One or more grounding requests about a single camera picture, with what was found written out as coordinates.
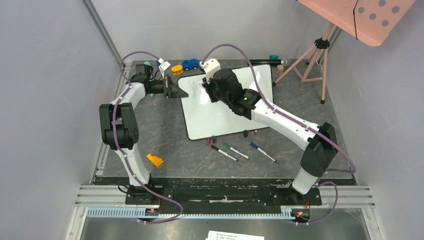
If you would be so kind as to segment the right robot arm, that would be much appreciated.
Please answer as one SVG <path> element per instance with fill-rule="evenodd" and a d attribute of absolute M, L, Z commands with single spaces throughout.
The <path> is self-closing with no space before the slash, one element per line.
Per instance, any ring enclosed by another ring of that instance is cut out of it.
<path fill-rule="evenodd" d="M 339 152 L 334 127 L 305 121 L 271 103 L 259 88 L 242 87 L 229 68 L 207 70 L 202 81 L 212 103 L 222 102 L 235 115 L 272 128 L 304 151 L 288 196 L 295 204 L 306 201 Z"/>

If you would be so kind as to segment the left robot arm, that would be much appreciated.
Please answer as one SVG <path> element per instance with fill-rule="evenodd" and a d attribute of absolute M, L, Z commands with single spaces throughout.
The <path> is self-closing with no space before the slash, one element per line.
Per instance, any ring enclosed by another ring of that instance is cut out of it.
<path fill-rule="evenodd" d="M 189 96 L 169 75 L 155 79 L 153 71 L 149 64 L 137 64 L 123 92 L 111 103 L 99 107 L 102 141 L 119 156 L 129 177 L 124 191 L 128 205 L 159 204 L 161 201 L 137 146 L 140 132 L 135 107 L 149 94 L 163 94 L 166 99 Z"/>

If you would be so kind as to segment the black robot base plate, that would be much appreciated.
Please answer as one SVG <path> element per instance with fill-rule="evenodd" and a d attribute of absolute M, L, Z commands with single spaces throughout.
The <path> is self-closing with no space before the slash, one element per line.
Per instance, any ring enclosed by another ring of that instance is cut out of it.
<path fill-rule="evenodd" d="M 153 177 L 146 188 L 119 185 L 126 205 L 145 205 L 162 215 L 277 214 L 282 206 L 322 205 L 312 188 L 301 194 L 288 178 L 166 178 Z"/>

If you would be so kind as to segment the white whiteboard with black frame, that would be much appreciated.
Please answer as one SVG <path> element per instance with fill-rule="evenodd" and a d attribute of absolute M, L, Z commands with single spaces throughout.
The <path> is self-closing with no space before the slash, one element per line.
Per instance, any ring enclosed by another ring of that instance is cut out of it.
<path fill-rule="evenodd" d="M 254 72 L 264 96 L 274 102 L 272 68 L 268 64 L 254 65 Z M 256 87 L 250 67 L 233 68 L 242 87 Z M 190 140 L 217 137 L 243 131 L 267 128 L 264 124 L 248 120 L 234 114 L 221 101 L 212 103 L 202 87 L 205 74 L 183 76 L 178 79 L 178 86 L 188 94 L 181 99 L 182 111 Z"/>

